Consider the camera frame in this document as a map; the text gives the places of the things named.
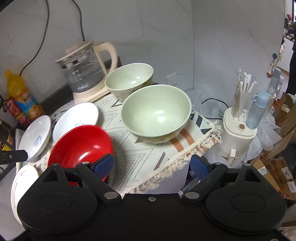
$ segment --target white plate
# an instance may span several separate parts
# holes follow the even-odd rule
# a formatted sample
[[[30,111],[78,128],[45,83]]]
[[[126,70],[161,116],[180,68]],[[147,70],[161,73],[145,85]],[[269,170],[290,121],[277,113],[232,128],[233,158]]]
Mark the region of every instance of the white plate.
[[[56,143],[68,131],[78,126],[95,125],[99,118],[99,110],[90,102],[80,103],[67,110],[58,120],[52,133]]]
[[[50,133],[50,117],[48,115],[40,116],[26,129],[18,149],[28,153],[28,160],[36,158],[46,148]]]
[[[36,169],[32,165],[26,165],[19,170],[13,180],[10,193],[10,202],[12,212],[20,224],[22,223],[17,215],[17,204],[22,196],[24,196],[28,189],[38,179],[38,177],[39,176]]]

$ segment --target screw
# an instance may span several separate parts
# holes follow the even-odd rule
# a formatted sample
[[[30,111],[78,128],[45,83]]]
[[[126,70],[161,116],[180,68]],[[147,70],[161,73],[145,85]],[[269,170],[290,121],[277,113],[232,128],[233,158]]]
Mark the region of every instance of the screw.
[[[149,198],[148,198],[148,201],[150,201],[150,202],[155,202],[155,201],[156,201],[156,198],[155,198],[155,197],[149,197]]]
[[[188,199],[198,199],[200,195],[197,192],[187,192],[185,193],[185,197]]]
[[[104,194],[104,197],[107,199],[115,199],[118,197],[118,193],[117,192],[106,192]]]

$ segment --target marble wall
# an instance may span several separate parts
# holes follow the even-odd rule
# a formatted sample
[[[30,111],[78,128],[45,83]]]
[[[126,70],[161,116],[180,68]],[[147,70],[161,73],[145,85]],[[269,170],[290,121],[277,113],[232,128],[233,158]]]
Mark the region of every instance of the marble wall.
[[[194,89],[200,98],[231,105],[239,68],[258,82],[253,92],[266,90],[272,54],[280,50],[285,0],[192,0],[192,13]]]
[[[50,19],[44,45],[22,76],[42,101],[66,84],[55,63],[81,41],[79,14],[70,0],[48,0]],[[193,27],[190,0],[77,0],[86,39],[116,45],[122,64],[145,62],[154,80],[167,84],[178,73],[178,87],[193,89]],[[0,12],[0,93],[6,95],[3,73],[19,73],[35,55],[46,22],[44,0],[14,0]]]

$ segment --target bowl rim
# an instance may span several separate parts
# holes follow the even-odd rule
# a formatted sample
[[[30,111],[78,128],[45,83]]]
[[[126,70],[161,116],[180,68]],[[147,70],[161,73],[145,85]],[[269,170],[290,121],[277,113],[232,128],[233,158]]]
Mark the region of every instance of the bowl rim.
[[[158,87],[158,86],[166,86],[166,87],[168,87],[168,88],[175,88],[175,89],[177,89],[178,91],[180,91],[180,92],[182,92],[182,93],[184,94],[184,96],[187,98],[187,100],[188,100],[188,102],[189,102],[189,106],[190,106],[190,110],[189,110],[189,113],[188,113],[187,118],[185,119],[185,121],[184,121],[182,124],[180,124],[180,125],[179,125],[177,128],[175,128],[173,131],[169,131],[169,132],[166,132],[166,133],[161,134],[161,135],[144,135],[144,134],[141,134],[141,133],[139,133],[139,132],[137,132],[137,131],[131,130],[131,129],[127,126],[127,124],[124,122],[124,120],[123,120],[123,118],[122,118],[122,109],[124,108],[124,105],[126,104],[126,101],[127,101],[127,100],[128,100],[133,94],[135,94],[136,92],[140,92],[140,91],[142,91],[143,89],[146,89],[146,88],[155,88],[155,87]],[[129,96],[125,99],[125,101],[124,101],[124,103],[123,103],[123,105],[122,105],[122,109],[121,109],[121,112],[120,112],[120,118],[121,118],[122,122],[124,123],[125,127],[126,127],[131,133],[133,133],[133,134],[135,134],[135,135],[137,135],[137,136],[140,136],[140,137],[151,137],[151,138],[153,138],[153,137],[161,137],[161,136],[168,135],[168,134],[170,134],[170,133],[175,132],[175,131],[178,130],[179,128],[181,128],[181,127],[182,127],[182,126],[188,121],[188,119],[189,119],[189,117],[190,117],[190,115],[191,115],[192,104],[191,104],[191,100],[190,100],[189,96],[188,96],[183,90],[181,90],[181,89],[179,89],[179,88],[177,88],[177,87],[175,87],[175,86],[171,86],[171,85],[159,85],[159,84],[157,84],[157,85],[146,86],[146,87],[143,87],[143,88],[138,89],[138,90],[136,90],[135,92],[133,92],[131,95],[129,95]]]
[[[91,127],[91,128],[96,128],[96,129],[100,129],[100,130],[102,130],[106,135],[107,135],[107,137],[109,138],[109,141],[110,141],[110,143],[111,143],[111,149],[112,149],[112,152],[113,153],[110,153],[111,155],[113,155],[114,156],[114,146],[113,146],[113,142],[112,142],[112,139],[111,139],[111,137],[108,135],[108,133],[103,129],[103,128],[101,128],[100,126],[96,126],[96,125],[83,125],[83,126],[78,126],[78,127],[75,127],[75,128],[73,128],[73,129],[71,129],[71,130],[69,130],[67,133],[65,133],[55,144],[54,144],[54,147],[53,147],[53,149],[52,149],[52,151],[50,152],[50,155],[49,155],[49,158],[48,158],[48,162],[47,162],[47,167],[49,167],[50,165],[49,165],[49,162],[50,162],[50,159],[51,159],[51,156],[52,156],[52,153],[54,153],[54,150],[55,149],[57,149],[57,146],[58,146],[58,143],[60,143],[61,142],[61,140],[63,139],[63,137],[65,136],[65,135],[67,135],[67,134],[69,134],[70,132],[73,132],[73,131],[76,131],[77,129],[82,129],[82,128],[86,128],[86,127]]]
[[[36,153],[34,153],[34,155],[32,155],[31,157],[28,156],[28,160],[30,160],[30,159],[32,159],[33,157],[35,157],[35,155],[40,151],[40,149],[42,148],[42,146],[43,146],[44,143],[45,143],[46,138],[48,137],[48,135],[50,135],[50,132],[51,132],[51,124],[52,124],[52,122],[51,122],[50,117],[49,117],[48,115],[42,115],[42,116],[39,116],[37,119],[35,119],[35,120],[34,120],[34,121],[28,126],[28,128],[25,130],[25,132],[24,132],[22,138],[25,136],[25,134],[26,134],[27,130],[30,128],[30,126],[32,126],[33,123],[34,123],[34,122],[37,122],[37,120],[40,119],[40,118],[42,118],[42,119],[45,118],[45,119],[49,120],[49,125],[47,125],[47,126],[44,127],[44,128],[47,127],[47,129],[48,129],[48,130],[45,129],[45,131],[47,132],[47,134],[46,134],[46,137],[42,140],[43,142],[42,142],[42,144],[40,145],[39,149],[38,149],[38,150],[36,151]],[[20,139],[19,148],[18,148],[19,150],[21,150],[21,149],[20,149],[20,146],[21,146],[22,138]]]
[[[62,135],[58,140],[55,140],[55,138],[54,138],[54,136],[55,136],[55,130],[56,130],[56,126],[58,125],[58,123],[60,122],[60,120],[63,120],[63,118],[65,119],[66,118],[66,113],[69,111],[69,110],[71,110],[72,108],[74,108],[74,107],[76,107],[76,106],[78,106],[78,105],[89,105],[89,106],[95,106],[95,108],[94,108],[94,110],[96,109],[96,116],[97,116],[97,118],[96,118],[96,123],[97,123],[97,121],[98,121],[98,119],[99,119],[99,109],[98,109],[98,107],[94,104],[94,103],[92,103],[92,102],[82,102],[82,103],[79,103],[79,104],[76,104],[76,105],[74,105],[74,106],[72,106],[70,109],[68,109],[60,118],[59,118],[59,120],[57,121],[57,123],[55,124],[55,126],[54,126],[54,129],[53,129],[53,131],[52,131],[52,139],[53,139],[53,141],[54,141],[54,143],[57,143],[58,141],[59,141],[59,139],[61,139],[66,133],[68,133],[69,131],[67,131],[64,135]]]
[[[134,87],[129,87],[129,88],[126,88],[126,89],[113,89],[113,88],[110,88],[110,87],[107,85],[107,80],[108,80],[109,76],[110,76],[112,73],[118,71],[120,68],[123,68],[123,67],[125,67],[125,66],[129,66],[129,65],[133,65],[133,64],[143,64],[143,65],[147,65],[147,66],[149,66],[149,67],[152,69],[152,74],[151,74],[151,76],[150,76],[147,80],[149,80],[149,79],[153,76],[153,74],[154,74],[154,69],[153,69],[153,67],[152,67],[150,64],[147,64],[147,63],[131,63],[131,64],[126,64],[126,65],[120,66],[119,68],[115,69],[114,71],[112,71],[111,73],[108,74],[108,76],[106,77],[105,82],[104,82],[105,86],[106,86],[109,90],[111,90],[111,91],[125,91],[125,90],[133,89],[133,88],[135,88],[135,87],[137,87],[137,86],[139,86],[139,85],[145,83],[147,80],[141,82],[140,84],[138,84],[138,85],[136,85],[136,86],[134,86]]]

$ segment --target kettle handle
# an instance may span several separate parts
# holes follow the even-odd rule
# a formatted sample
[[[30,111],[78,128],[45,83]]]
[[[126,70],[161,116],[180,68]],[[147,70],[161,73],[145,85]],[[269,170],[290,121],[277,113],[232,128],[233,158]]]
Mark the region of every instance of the kettle handle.
[[[101,58],[101,56],[99,55],[99,52],[102,51],[108,51],[110,53],[111,56],[111,67],[109,69],[109,72],[107,72],[105,64]],[[118,62],[118,55],[116,52],[116,48],[114,47],[113,44],[109,43],[109,42],[105,42],[102,44],[98,44],[94,46],[94,52],[96,54],[96,57],[102,67],[102,70],[105,73],[105,76],[107,76],[108,74],[110,74],[112,71],[114,71],[117,67],[117,62]]]
[[[256,97],[258,97],[258,95],[253,95],[253,96],[252,96],[252,101],[253,101],[253,102],[256,102]]]

